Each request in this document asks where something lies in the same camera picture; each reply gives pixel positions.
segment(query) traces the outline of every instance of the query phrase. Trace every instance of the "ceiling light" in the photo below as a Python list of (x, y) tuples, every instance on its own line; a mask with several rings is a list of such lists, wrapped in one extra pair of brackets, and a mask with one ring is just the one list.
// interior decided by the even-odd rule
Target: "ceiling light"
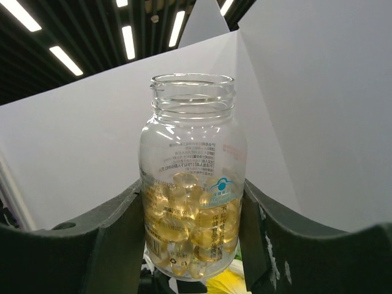
[(127, 51), (127, 58), (135, 58), (134, 38), (132, 37), (132, 28), (125, 26), (122, 28), (122, 37), (124, 38), (125, 50)]
[(174, 21), (173, 30), (171, 31), (169, 47), (174, 47), (177, 44), (179, 30), (183, 25), (184, 16), (185, 16), (185, 11), (177, 12), (176, 20)]
[(234, 0), (226, 0), (225, 4), (223, 4), (222, 9), (220, 10), (220, 14), (224, 17), (230, 6), (233, 4)]
[(58, 58), (74, 75), (83, 75), (80, 68), (69, 58), (67, 53), (64, 52), (59, 46), (49, 48), (49, 50)]
[(0, 3), (18, 19), (29, 31), (39, 31), (41, 26), (25, 11), (17, 0), (0, 0)]
[(128, 5), (128, 0), (116, 0), (117, 7), (124, 7)]

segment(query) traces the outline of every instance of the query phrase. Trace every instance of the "black object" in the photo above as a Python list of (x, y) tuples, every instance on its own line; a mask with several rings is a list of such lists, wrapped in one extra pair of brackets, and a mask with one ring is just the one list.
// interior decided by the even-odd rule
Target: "black object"
[[(136, 182), (50, 231), (0, 225), (0, 293), (170, 293), (164, 274), (140, 275), (145, 240), (138, 191)], [(239, 238), (253, 294), (392, 293), (391, 224), (345, 233), (306, 219), (246, 181)]]

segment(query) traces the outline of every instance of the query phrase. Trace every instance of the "glass jar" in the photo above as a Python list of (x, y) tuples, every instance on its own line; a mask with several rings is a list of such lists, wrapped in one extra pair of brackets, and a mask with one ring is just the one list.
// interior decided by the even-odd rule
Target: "glass jar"
[(232, 262), (238, 244), (247, 145), (234, 118), (234, 80), (154, 77), (154, 114), (141, 132), (146, 241), (155, 266), (203, 280)]

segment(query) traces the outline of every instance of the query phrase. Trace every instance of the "pile of capsules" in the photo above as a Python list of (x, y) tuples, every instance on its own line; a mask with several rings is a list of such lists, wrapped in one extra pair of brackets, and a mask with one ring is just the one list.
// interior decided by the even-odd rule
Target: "pile of capsules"
[(191, 173), (177, 173), (175, 185), (151, 184), (143, 191), (146, 239), (150, 258), (156, 266), (182, 276), (186, 272), (201, 279), (206, 269), (233, 253), (238, 242), (239, 199), (208, 207), (213, 197), (209, 187), (218, 179), (210, 177), (206, 188)]

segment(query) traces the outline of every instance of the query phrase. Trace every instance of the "jar rim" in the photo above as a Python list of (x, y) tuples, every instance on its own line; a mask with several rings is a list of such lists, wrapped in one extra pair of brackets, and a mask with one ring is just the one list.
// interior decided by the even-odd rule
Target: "jar rim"
[(228, 86), (234, 84), (235, 80), (227, 75), (215, 75), (209, 73), (169, 73), (152, 77), (151, 82), (154, 86)]

